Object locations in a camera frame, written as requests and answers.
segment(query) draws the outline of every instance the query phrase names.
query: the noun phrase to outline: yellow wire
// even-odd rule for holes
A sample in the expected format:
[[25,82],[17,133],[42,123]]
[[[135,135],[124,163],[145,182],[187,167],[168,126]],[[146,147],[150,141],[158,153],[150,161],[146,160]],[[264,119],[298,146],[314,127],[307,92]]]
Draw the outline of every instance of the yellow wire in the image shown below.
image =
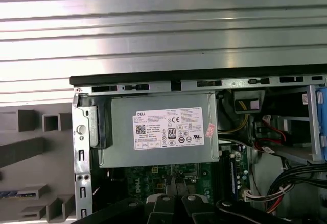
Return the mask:
[[[244,110],[247,109],[243,101],[239,101],[239,103],[240,103],[241,107]],[[241,128],[243,128],[243,127],[246,126],[246,124],[248,122],[248,119],[249,119],[249,115],[248,114],[245,114],[245,117],[244,117],[243,122],[238,127],[236,127],[235,129],[232,129],[230,131],[224,131],[224,132],[221,132],[221,133],[232,133],[232,132],[235,132],[235,131],[239,131]]]

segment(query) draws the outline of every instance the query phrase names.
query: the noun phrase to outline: white connector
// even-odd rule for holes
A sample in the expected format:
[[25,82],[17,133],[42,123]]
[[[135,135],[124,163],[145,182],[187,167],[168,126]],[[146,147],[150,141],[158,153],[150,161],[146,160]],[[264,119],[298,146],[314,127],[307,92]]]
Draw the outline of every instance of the white connector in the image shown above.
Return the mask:
[[242,199],[243,199],[244,202],[249,202],[249,201],[251,201],[251,199],[249,199],[249,198],[247,197],[247,195],[246,195],[247,193],[250,193],[250,194],[251,194],[251,190],[249,190],[249,189],[247,189],[247,188],[242,189]]

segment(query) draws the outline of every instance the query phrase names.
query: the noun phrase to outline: blue drive bracket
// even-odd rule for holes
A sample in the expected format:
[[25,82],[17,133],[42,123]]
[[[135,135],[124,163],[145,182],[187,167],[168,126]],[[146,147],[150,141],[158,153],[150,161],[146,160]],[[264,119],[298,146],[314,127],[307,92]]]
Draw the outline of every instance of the blue drive bracket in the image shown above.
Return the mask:
[[320,130],[320,146],[324,159],[327,159],[327,88],[317,90],[317,112]]

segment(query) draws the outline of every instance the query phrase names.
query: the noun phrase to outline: barcode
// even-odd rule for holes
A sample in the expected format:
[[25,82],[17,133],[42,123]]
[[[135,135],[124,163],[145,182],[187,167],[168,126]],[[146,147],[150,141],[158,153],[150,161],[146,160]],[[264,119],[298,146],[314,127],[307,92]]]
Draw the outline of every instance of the barcode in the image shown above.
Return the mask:
[[137,135],[139,135],[139,134],[146,134],[145,125],[138,125],[138,126],[136,126],[136,134]]

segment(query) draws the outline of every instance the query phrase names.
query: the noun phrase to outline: power supply label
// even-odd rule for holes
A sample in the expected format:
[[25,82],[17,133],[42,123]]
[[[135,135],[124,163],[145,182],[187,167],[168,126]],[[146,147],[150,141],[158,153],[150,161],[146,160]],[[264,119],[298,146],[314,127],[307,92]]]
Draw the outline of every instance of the power supply label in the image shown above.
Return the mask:
[[134,149],[204,145],[202,108],[137,111]]

